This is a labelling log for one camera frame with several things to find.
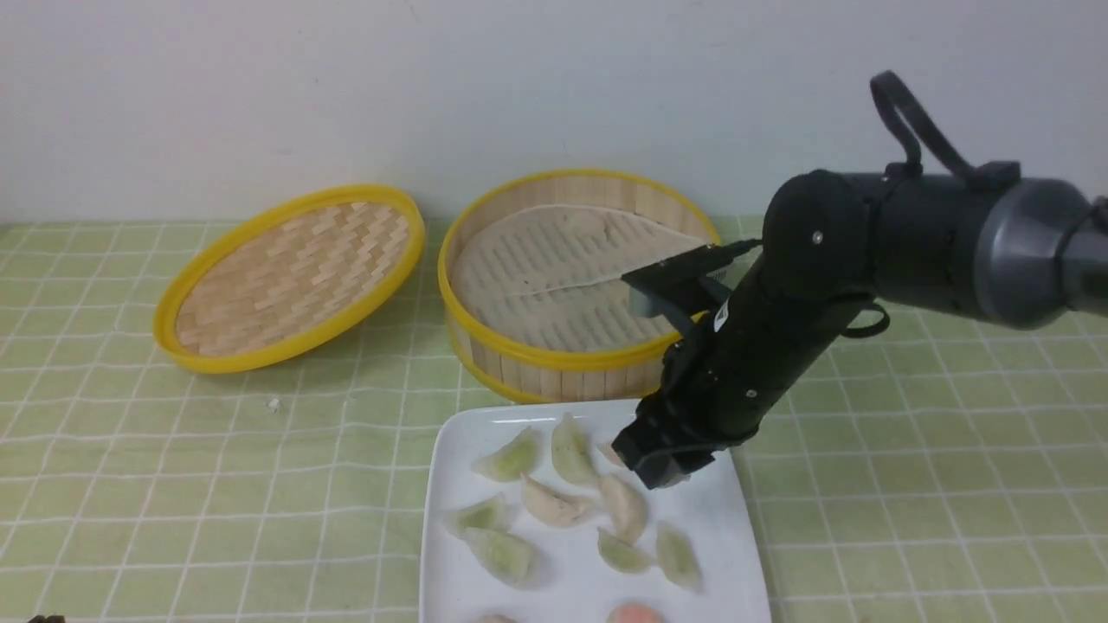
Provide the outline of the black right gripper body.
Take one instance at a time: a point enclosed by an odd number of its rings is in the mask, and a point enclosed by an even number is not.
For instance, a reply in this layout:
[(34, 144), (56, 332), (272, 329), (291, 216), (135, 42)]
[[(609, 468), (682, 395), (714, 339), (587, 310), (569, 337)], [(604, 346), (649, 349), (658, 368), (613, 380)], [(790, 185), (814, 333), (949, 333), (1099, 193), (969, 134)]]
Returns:
[(632, 422), (612, 441), (622, 464), (649, 491), (679, 484), (711, 464), (716, 453), (737, 445), (736, 435), (726, 435), (695, 413), (702, 405), (702, 391), (695, 389), (693, 401), (681, 394), (680, 366), (690, 362), (691, 355), (685, 343), (667, 348), (660, 387), (642, 398)]

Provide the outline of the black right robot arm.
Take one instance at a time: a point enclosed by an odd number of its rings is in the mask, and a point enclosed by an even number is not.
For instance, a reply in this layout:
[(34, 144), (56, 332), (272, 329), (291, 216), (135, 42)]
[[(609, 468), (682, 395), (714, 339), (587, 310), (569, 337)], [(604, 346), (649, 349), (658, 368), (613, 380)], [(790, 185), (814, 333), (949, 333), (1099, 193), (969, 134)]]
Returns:
[(970, 164), (894, 72), (869, 86), (901, 162), (796, 175), (760, 238), (622, 276), (633, 312), (680, 333), (660, 387), (612, 442), (646, 488), (677, 484), (758, 433), (834, 340), (886, 330), (881, 300), (1020, 331), (1064, 312), (1105, 316), (1104, 197), (1025, 177), (1016, 161)]

